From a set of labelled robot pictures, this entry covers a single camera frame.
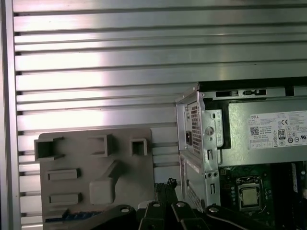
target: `ventilation grille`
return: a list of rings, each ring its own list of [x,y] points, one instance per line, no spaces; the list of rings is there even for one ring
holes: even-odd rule
[[[190,202],[194,204],[194,206],[199,212],[203,212],[202,207],[201,207],[201,199],[194,192],[191,186],[188,186],[188,198]]]
[[[194,152],[200,154],[201,153],[201,127],[199,127],[199,113],[198,106],[193,106],[191,111],[191,119],[192,119],[192,140],[193,140],[193,148]]]

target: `power supply unit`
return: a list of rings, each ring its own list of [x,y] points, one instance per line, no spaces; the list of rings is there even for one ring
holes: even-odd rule
[[[305,229],[306,78],[199,82],[176,103],[185,201]]]

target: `metal bracket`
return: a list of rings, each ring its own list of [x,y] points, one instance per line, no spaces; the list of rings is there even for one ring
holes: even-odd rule
[[[220,205],[220,178],[218,170],[218,144],[221,144],[220,135],[217,132],[216,121],[212,113],[206,111],[205,103],[203,101],[204,95],[197,92],[197,102],[199,104],[202,128],[202,160],[205,181],[205,205]]]

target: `gray plastic part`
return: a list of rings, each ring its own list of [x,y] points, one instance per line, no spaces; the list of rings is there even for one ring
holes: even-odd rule
[[[70,213],[101,211],[114,200],[111,206],[127,204],[137,209],[139,203],[154,200],[150,128],[44,133],[36,143],[58,137],[63,138],[53,141],[52,148],[54,153],[64,154],[65,157],[40,162],[44,230],[70,225],[70,221],[64,221],[63,226],[58,222],[46,223],[51,208],[68,208]],[[147,147],[147,155],[131,155],[131,143],[135,140]],[[93,157],[98,152],[106,154],[102,154],[103,157]],[[107,181],[106,186],[101,185],[101,182]],[[96,191],[91,188],[93,185],[98,186]],[[74,205],[72,203],[76,203],[76,198],[60,197],[60,200],[56,198],[54,204],[49,202],[50,196],[67,194],[74,194],[75,197],[80,194],[81,199]]]
[[[89,137],[89,141],[95,150],[92,152],[94,157],[108,157],[111,153],[112,135],[96,135]]]
[[[46,219],[58,219],[63,218],[68,213],[68,209],[62,209],[62,210],[54,210],[49,211],[46,213]]]
[[[145,138],[132,139],[130,141],[130,154],[139,155],[139,156],[147,156],[148,146],[147,140]]]
[[[93,205],[112,204],[115,200],[115,185],[122,170],[119,161],[114,161],[107,171],[95,181],[90,182],[90,201]]]
[[[81,194],[50,195],[49,203],[53,206],[76,205],[81,199]]]
[[[55,148],[56,141],[62,139],[63,137],[35,140],[35,161],[54,161],[56,159],[64,157],[64,154],[57,152]]]
[[[78,178],[77,169],[53,170],[47,172],[47,179],[50,181],[71,180]]]

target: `metal frame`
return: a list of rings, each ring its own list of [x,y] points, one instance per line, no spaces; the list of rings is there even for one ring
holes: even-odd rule
[[[16,84],[12,0],[0,1],[0,189],[1,229],[21,228],[17,147]]]
[[[202,192],[195,192],[200,199],[203,199],[204,205],[209,206],[212,204],[220,205],[220,178],[219,178],[219,170],[218,170],[218,161],[219,161],[219,152],[217,147],[221,145],[221,132],[216,131],[217,127],[220,130],[221,123],[218,122],[218,117],[213,116],[212,111],[206,111],[205,104],[203,102],[203,98],[205,97],[204,93],[199,92],[199,85],[197,84],[191,90],[185,92],[181,98],[176,100],[177,103],[177,123],[178,123],[178,136],[179,136],[179,152],[180,152],[180,164],[183,164],[180,169],[181,176],[185,177],[187,172],[188,164],[191,169],[193,169],[193,177],[196,181],[204,180],[205,186],[203,189],[204,195]],[[214,132],[212,134],[208,134],[201,130],[202,140],[200,154],[197,155],[192,153],[187,145],[185,140],[185,113],[183,111],[188,110],[188,105],[192,103],[197,103],[197,107],[199,110],[199,116],[201,119],[199,121],[199,127],[211,127]],[[181,179],[184,181],[184,187],[182,187],[182,196],[187,200],[188,198],[188,183],[185,181],[185,178]]]

